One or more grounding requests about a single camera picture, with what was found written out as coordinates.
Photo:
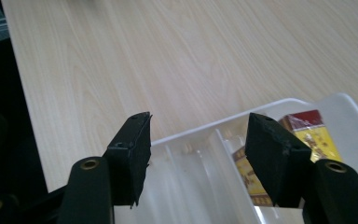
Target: clear plastic container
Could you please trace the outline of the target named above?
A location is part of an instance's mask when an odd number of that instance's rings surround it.
[[[317,103],[284,99],[152,143],[138,207],[117,223],[301,223],[301,210],[254,207],[232,160],[251,112],[273,119],[318,109],[345,163],[358,172],[358,106],[344,93]]]

